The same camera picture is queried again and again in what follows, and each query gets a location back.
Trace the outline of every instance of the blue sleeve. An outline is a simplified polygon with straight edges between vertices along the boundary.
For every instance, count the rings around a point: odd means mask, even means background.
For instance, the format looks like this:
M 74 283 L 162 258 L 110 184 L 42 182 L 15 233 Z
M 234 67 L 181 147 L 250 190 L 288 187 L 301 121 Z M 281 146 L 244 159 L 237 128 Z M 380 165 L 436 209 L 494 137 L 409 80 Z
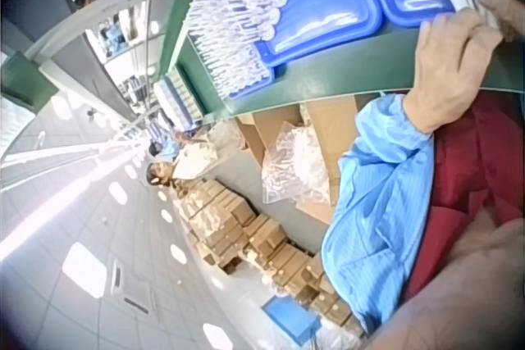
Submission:
M 417 255 L 434 167 L 433 137 L 403 110 L 404 95 L 370 102 L 339 161 L 340 196 L 322 245 L 325 272 L 371 333 L 394 312 Z

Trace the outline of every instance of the clear plastic bag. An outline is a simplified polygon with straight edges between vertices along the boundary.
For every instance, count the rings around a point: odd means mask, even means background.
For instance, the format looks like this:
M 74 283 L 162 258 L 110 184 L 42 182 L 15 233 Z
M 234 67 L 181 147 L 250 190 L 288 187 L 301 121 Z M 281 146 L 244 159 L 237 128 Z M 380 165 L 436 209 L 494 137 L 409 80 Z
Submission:
M 330 202 L 330 183 L 313 127 L 284 123 L 262 164 L 262 200 Z

